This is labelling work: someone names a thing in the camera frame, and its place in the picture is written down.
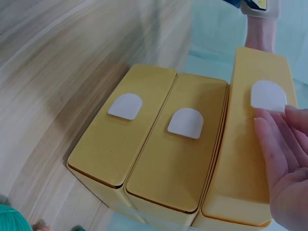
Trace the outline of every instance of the hand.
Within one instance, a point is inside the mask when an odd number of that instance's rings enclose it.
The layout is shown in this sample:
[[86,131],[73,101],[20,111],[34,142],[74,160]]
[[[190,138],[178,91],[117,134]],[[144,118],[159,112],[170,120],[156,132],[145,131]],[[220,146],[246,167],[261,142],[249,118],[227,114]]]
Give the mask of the hand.
[[255,130],[266,162],[270,210],[290,231],[308,228],[308,111],[256,109]]

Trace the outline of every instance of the floor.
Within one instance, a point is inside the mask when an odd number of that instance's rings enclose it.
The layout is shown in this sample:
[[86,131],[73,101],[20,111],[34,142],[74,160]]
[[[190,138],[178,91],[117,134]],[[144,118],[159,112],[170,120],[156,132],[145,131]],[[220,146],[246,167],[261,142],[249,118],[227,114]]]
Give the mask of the floor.
[[113,212],[68,171],[67,157],[132,64],[183,67],[190,5],[0,1],[0,202],[55,231],[108,230]]

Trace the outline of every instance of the box lid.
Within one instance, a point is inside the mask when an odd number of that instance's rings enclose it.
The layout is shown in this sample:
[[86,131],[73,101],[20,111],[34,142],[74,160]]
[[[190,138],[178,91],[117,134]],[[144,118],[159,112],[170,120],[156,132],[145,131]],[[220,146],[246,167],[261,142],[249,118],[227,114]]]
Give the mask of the box lid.
[[252,86],[260,80],[279,84],[288,103],[296,105],[286,58],[239,48],[236,53],[226,127],[204,216],[260,226],[271,219],[265,163],[254,131]]
[[[217,142],[227,87],[218,79],[178,76],[127,181],[128,193],[180,212],[197,211]],[[200,138],[168,132],[173,115],[183,108],[202,115]]]
[[[176,74],[175,70],[161,67],[133,66],[83,134],[68,159],[68,165],[96,181],[120,187],[140,152]],[[141,99],[141,108],[137,113],[133,112],[133,117],[130,112],[127,119],[108,114],[116,99],[124,94],[137,95]],[[124,102],[120,106],[126,107],[127,104]]]

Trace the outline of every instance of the wood grain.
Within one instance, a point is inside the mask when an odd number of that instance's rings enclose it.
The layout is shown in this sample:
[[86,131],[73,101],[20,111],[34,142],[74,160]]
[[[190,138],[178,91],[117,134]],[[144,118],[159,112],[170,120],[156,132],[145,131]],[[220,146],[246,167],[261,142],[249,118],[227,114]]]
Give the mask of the wood grain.
[[191,0],[0,2],[0,194],[31,222],[106,230],[65,162],[135,63],[183,66]]

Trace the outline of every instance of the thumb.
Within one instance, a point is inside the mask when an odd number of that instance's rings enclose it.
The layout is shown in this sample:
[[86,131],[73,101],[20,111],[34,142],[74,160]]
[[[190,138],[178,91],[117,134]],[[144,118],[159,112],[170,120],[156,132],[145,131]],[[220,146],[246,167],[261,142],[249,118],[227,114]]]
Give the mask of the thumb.
[[308,109],[300,110],[286,105],[284,109],[287,123],[308,136]]

